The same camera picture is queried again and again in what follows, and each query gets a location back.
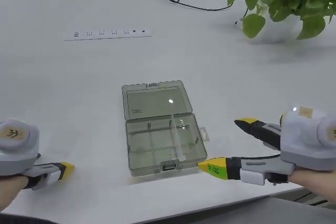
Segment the power strip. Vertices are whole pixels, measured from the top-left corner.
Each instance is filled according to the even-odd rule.
[[[151,37],[153,30],[150,29],[125,29],[125,30],[99,30],[99,31],[74,31],[65,36],[64,41],[92,40],[92,39],[117,39],[117,38],[140,38]]]

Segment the finger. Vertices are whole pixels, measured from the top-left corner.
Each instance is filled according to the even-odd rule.
[[[28,178],[24,176],[0,179],[0,211],[8,207],[27,184]]]
[[[336,202],[336,171],[319,172],[299,169],[288,177],[288,181],[301,185],[329,201]]]

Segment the printed number 33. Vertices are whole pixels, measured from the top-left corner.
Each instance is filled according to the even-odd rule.
[[[213,171],[214,173],[219,174],[219,169],[216,168],[216,167],[212,167],[211,165],[208,165],[208,169],[211,170],[211,171]]]

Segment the transparent plastic box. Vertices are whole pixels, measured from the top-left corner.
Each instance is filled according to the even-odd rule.
[[[182,81],[122,87],[131,175],[197,166],[207,152]]]

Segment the white table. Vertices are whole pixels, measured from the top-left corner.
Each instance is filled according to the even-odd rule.
[[[226,0],[183,0],[205,7]],[[334,24],[320,37],[254,45],[235,28],[242,2],[200,12],[166,0],[0,0],[2,118],[41,130],[41,162],[68,161],[67,182],[26,190],[7,212],[58,223],[130,224],[298,189],[195,171],[131,178],[121,87],[181,79],[209,156],[272,154],[234,124],[277,122],[292,102],[335,111]],[[150,38],[63,42],[83,28],[155,29]]]

